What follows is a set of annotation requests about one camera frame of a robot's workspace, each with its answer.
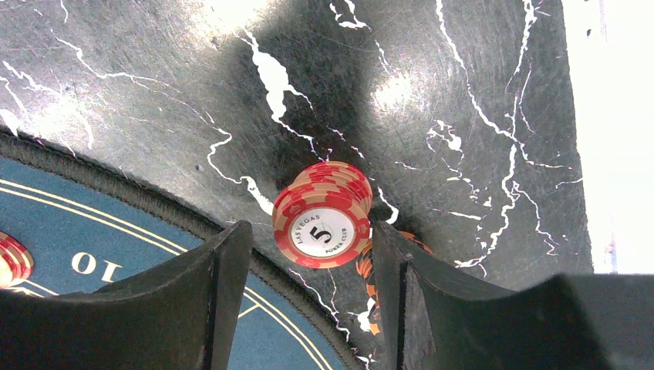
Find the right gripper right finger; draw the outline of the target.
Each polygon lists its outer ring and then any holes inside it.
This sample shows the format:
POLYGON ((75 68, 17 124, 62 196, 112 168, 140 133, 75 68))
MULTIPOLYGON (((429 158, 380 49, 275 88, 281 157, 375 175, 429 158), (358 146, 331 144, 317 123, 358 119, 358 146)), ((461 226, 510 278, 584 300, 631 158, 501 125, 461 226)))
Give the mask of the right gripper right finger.
POLYGON ((651 369, 650 275, 556 274, 523 291, 438 260, 373 225, 391 369, 651 369))

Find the brown poker chip stack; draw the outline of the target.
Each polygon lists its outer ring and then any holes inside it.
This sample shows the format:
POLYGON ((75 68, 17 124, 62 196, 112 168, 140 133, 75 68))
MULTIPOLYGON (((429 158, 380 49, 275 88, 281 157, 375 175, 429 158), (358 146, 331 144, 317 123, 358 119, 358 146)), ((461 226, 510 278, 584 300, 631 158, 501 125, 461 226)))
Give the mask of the brown poker chip stack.
POLYGON ((369 239, 361 254, 356 258, 356 270, 363 278, 366 292, 369 296, 368 322, 373 335, 381 333, 382 321, 379 299, 376 289, 375 274, 373 267, 373 243, 369 239))

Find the red poker chip stack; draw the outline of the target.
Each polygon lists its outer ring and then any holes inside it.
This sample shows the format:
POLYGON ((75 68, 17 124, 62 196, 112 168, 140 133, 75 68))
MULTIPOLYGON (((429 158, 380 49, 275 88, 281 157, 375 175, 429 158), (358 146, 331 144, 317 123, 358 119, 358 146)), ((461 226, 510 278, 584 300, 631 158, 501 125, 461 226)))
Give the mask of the red poker chip stack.
POLYGON ((291 262, 329 269, 348 264, 371 245, 373 192, 349 163, 326 161, 304 169, 273 204, 278 249, 291 262))

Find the red chips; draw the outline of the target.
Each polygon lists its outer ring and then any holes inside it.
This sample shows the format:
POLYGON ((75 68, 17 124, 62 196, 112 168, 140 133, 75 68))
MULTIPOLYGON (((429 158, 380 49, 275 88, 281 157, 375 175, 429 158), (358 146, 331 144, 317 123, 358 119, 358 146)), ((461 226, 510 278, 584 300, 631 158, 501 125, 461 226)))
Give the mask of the red chips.
POLYGON ((29 251, 14 237, 1 232, 1 288, 26 281, 35 269, 29 251))

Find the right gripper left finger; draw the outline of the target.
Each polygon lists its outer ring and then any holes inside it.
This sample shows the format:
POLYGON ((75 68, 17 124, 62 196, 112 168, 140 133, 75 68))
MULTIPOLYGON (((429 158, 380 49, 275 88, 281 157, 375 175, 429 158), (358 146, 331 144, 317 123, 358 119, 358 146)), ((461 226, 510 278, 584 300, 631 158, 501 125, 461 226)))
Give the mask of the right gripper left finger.
POLYGON ((86 294, 1 295, 3 369, 226 369, 252 227, 86 294))

